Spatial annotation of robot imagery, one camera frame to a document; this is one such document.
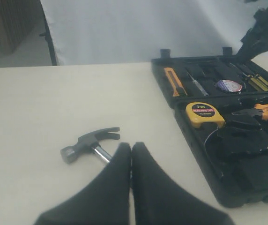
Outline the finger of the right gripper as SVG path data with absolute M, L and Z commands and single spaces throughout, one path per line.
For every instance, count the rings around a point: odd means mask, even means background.
M 249 61 L 253 59 L 255 56 L 258 55 L 257 53 L 258 45 L 247 45 L 246 43 L 242 44 L 241 48 L 236 54 L 237 62 L 244 63 L 246 61 Z

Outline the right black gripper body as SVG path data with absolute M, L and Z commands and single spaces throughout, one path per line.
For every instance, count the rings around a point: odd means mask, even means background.
M 268 52 L 268 7 L 259 8 L 253 17 L 255 23 L 241 39 L 240 53 Z

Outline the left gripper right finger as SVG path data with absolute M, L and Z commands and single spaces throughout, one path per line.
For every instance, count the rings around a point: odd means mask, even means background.
M 138 225 L 232 225 L 231 217 L 185 191 L 151 156 L 146 145 L 132 148 L 132 184 Z

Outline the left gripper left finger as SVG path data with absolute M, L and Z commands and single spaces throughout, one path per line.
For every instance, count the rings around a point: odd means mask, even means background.
M 42 213 L 37 225 L 127 225 L 131 147 L 122 142 L 111 161 L 79 193 Z

